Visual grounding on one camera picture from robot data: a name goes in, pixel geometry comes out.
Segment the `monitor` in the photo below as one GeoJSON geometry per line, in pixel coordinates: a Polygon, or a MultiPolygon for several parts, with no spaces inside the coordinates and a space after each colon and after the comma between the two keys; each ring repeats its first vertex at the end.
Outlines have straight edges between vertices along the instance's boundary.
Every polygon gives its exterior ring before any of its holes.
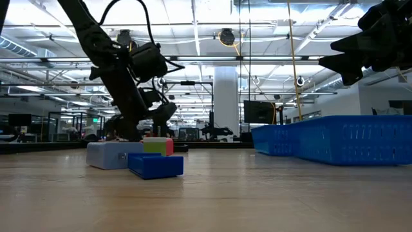
{"type": "Polygon", "coordinates": [[[243,101],[243,104],[246,123],[276,124],[276,110],[270,102],[243,101]]]}
{"type": "Polygon", "coordinates": [[[32,124],[32,115],[30,114],[9,114],[9,126],[30,126],[32,124]]]}

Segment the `blue block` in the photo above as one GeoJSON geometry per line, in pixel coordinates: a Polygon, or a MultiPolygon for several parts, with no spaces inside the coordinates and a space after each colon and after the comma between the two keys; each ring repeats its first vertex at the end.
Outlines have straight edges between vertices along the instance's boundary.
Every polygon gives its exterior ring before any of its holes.
{"type": "Polygon", "coordinates": [[[143,152],[140,142],[90,142],[86,163],[90,166],[110,170],[127,168],[128,153],[143,152]]]}
{"type": "Polygon", "coordinates": [[[128,168],[144,180],[183,175],[183,157],[163,157],[160,153],[129,154],[128,168]]]}

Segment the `blue bin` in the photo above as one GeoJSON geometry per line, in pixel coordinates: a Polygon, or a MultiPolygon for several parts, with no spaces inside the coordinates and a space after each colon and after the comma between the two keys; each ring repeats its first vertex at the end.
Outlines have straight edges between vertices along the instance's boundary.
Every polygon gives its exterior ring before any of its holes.
{"type": "Polygon", "coordinates": [[[292,125],[267,125],[252,129],[255,150],[266,155],[291,156],[297,146],[292,125]]]}
{"type": "Polygon", "coordinates": [[[329,116],[294,124],[302,159],[339,166],[412,164],[412,116],[329,116]]]}
{"type": "Polygon", "coordinates": [[[160,153],[129,154],[127,164],[130,171],[144,180],[183,175],[183,157],[163,157],[160,153]]]}

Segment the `wooden table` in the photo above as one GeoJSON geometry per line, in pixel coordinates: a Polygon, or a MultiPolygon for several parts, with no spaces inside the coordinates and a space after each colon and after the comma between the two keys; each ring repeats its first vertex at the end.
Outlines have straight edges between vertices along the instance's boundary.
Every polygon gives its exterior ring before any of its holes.
{"type": "Polygon", "coordinates": [[[141,180],[85,150],[0,155],[0,231],[412,230],[412,167],[342,168],[253,150],[191,150],[141,180]]]}

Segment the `light blue box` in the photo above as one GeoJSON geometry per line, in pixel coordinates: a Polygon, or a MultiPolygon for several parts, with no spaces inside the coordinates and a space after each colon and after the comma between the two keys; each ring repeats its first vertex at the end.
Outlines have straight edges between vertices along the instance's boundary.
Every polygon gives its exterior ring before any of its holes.
{"type": "Polygon", "coordinates": [[[104,169],[126,169],[127,154],[142,153],[141,142],[90,142],[86,164],[104,169]]]}

